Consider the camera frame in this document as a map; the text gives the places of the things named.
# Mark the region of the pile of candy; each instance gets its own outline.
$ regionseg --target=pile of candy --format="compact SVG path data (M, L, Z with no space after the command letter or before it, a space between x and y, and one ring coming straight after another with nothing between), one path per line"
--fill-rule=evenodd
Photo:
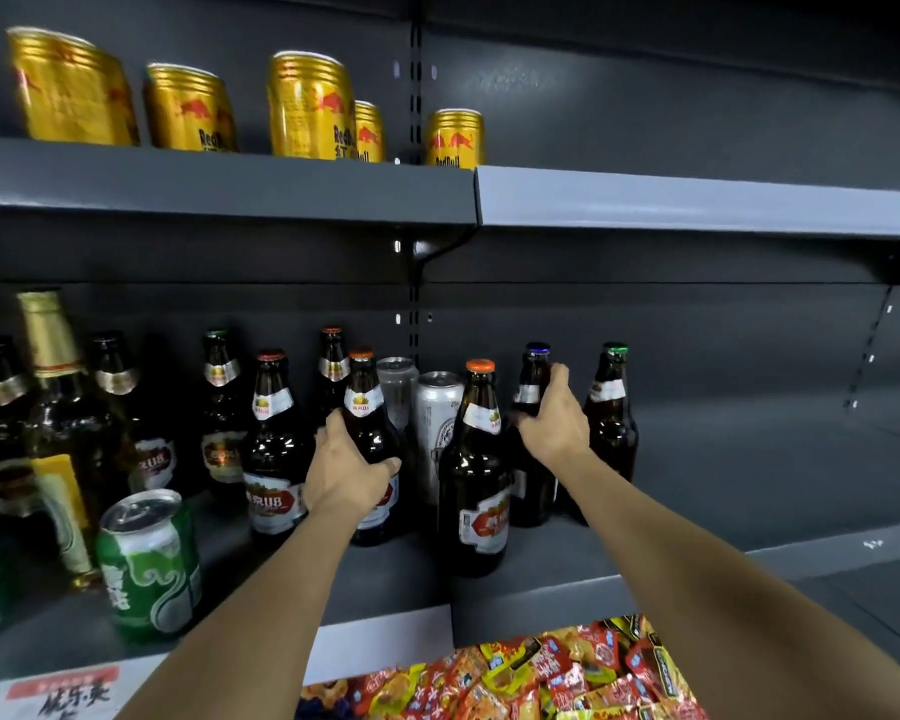
M297 718L707 720L646 617L604 619L303 688Z

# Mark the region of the beer can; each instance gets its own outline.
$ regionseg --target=beer can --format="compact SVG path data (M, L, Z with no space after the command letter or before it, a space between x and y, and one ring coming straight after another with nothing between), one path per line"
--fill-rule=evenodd
M413 359L405 356L387 356L377 362L377 378L384 393L386 415L400 432L410 424L414 404L414 389L420 372Z
M238 151L230 96L214 73L176 63L147 63L144 102L154 146L181 152Z
M358 158L356 101L339 60L316 52L277 52L266 100L275 156Z
M9 27L26 132L41 141L136 146L131 89L120 61L83 38Z
M137 492L108 508L96 556L127 639L168 637L190 624L203 579L189 508L178 492Z
M469 108L441 108L427 128L427 164L476 169L486 164L484 117Z
M370 164L387 161L384 119L380 109L365 100L357 101L357 152L362 161Z
M417 440L418 489L424 503L437 506L441 453L453 437L464 380L450 371L428 371L416 382L413 421Z

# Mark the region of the red bull can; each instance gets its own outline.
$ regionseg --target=red bull can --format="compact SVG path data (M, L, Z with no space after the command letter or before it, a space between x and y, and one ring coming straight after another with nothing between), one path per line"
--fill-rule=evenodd
M140 143L131 89L117 58L83 38L41 27L9 27L6 36L31 138Z
M362 161L371 164L387 161L384 119L380 109L365 100L357 101L357 152Z
M427 128L427 164L476 169L486 164L484 117L469 108L442 108Z
M144 102L154 146L182 152L239 151L230 96L214 73L149 63Z
M277 52L266 100L275 156L359 158L356 101L339 60L317 52Z

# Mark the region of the green can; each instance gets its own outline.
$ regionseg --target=green can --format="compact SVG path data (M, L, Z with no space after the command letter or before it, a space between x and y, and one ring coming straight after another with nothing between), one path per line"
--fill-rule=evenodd
M96 557L120 633L136 642L185 630L203 595L190 509L178 492L124 497L99 520Z

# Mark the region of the silver can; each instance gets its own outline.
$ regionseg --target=silver can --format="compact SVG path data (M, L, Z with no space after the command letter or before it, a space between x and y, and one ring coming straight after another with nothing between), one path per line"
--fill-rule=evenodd
M400 432L407 429L414 406L414 388L420 372L413 359L387 356L377 362L377 376L384 393L386 415Z
M464 380L450 371L428 371L416 385L414 427L417 441L417 480L424 503L437 506L440 494L441 453L453 437L457 411L464 400Z

